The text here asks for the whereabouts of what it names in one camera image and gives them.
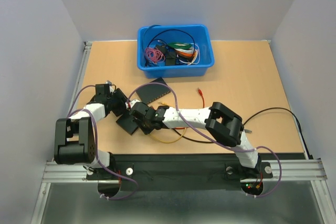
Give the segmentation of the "large black network switch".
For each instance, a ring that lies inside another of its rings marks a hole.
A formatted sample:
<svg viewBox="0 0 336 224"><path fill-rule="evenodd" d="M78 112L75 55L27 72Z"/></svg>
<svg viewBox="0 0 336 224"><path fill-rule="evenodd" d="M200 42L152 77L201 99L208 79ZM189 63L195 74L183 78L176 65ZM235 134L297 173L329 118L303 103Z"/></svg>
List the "large black network switch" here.
<svg viewBox="0 0 336 224"><path fill-rule="evenodd" d="M122 114L117 120L116 123L129 135L133 135L136 130L139 128L138 125L133 121L133 116L126 112Z"/></svg>

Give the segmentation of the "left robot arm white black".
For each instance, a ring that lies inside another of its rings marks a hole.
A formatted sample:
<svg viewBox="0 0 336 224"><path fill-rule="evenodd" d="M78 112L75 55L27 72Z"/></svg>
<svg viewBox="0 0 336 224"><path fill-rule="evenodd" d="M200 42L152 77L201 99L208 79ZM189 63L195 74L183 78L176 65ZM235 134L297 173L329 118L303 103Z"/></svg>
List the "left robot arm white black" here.
<svg viewBox="0 0 336 224"><path fill-rule="evenodd" d="M70 110L66 118L56 121L54 160L59 165L98 168L110 179L117 174L117 166L111 153L98 149L97 122L110 113L121 116L127 110L127 97L108 82L94 88L95 94L82 109Z"/></svg>

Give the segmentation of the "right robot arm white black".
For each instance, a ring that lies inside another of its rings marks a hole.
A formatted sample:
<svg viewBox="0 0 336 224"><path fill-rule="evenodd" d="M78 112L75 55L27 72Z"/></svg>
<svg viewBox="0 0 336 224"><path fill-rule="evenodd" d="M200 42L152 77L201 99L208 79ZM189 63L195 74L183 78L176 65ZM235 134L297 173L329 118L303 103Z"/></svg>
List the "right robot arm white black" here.
<svg viewBox="0 0 336 224"><path fill-rule="evenodd" d="M177 109L164 105L154 109L133 100L129 102L129 109L144 134L178 127L191 128L199 134L202 134L200 129L207 130L214 139L213 143L235 153L244 175L253 177L260 173L261 158L246 136L242 118L220 102L201 109Z"/></svg>

